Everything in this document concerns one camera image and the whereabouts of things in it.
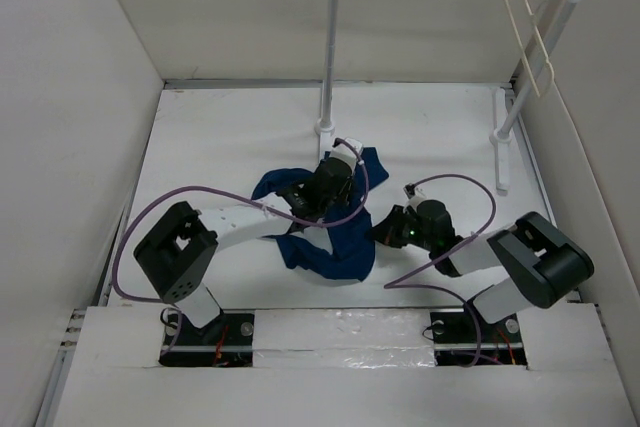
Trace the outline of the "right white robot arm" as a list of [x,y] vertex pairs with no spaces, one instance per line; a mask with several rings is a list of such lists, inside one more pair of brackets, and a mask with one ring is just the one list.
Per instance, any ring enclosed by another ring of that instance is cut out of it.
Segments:
[[473,297],[473,309],[462,315],[463,331],[474,340],[486,339],[498,322],[520,311],[552,307],[595,272],[589,255],[534,211],[510,227],[465,239],[444,203],[416,196],[395,205],[368,236],[391,248],[426,250],[436,270],[451,278],[503,267],[507,278]]

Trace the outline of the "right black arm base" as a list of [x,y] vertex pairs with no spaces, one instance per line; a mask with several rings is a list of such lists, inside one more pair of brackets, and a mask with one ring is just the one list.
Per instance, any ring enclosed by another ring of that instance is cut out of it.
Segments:
[[440,309],[429,313],[422,335],[432,342],[438,367],[467,367],[479,357],[477,366],[526,366],[527,357],[518,318],[515,314],[495,323],[478,321],[462,309]]

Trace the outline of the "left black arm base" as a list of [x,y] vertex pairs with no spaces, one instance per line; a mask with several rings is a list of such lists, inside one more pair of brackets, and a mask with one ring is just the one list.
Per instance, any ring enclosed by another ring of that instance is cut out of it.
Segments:
[[159,363],[171,368],[253,366],[253,312],[227,312],[206,332],[175,309],[161,311],[164,327]]

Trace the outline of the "cream plastic clothes hanger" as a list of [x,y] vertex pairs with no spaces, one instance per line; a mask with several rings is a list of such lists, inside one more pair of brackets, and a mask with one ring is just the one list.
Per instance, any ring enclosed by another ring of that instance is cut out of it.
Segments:
[[526,32],[529,34],[529,37],[525,39],[521,34],[520,21],[516,18],[511,0],[502,1],[514,34],[516,46],[519,50],[523,71],[529,81],[529,86],[536,98],[543,98],[549,92],[551,83],[555,80],[555,70],[549,49],[545,44],[539,28],[537,12],[531,7],[529,0],[519,0],[523,16],[528,23]]

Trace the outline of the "blue Mickey Mouse t-shirt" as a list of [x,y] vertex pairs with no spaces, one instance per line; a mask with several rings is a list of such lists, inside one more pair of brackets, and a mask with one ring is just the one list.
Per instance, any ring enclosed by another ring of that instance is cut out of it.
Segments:
[[[361,153],[369,178],[369,194],[389,178],[375,147],[365,147]],[[266,172],[255,186],[251,199],[257,200],[274,193],[294,181],[311,177],[312,171],[303,168],[282,168]],[[364,195],[364,176],[360,169],[349,206],[334,205],[324,220],[335,222],[352,214]],[[272,236],[285,266],[301,268],[331,281],[364,281],[370,274],[374,260],[374,242],[368,237],[372,228],[371,214],[363,208],[349,222],[329,229],[308,227],[301,233]]]

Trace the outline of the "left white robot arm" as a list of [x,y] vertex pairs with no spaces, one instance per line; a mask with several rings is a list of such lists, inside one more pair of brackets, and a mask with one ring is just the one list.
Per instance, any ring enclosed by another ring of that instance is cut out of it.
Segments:
[[201,343],[222,335],[226,316],[203,279],[218,251],[262,237],[317,227],[330,207],[348,200],[358,159],[332,153],[311,177],[251,204],[199,212],[172,205],[134,249],[134,258],[159,299],[182,313]]

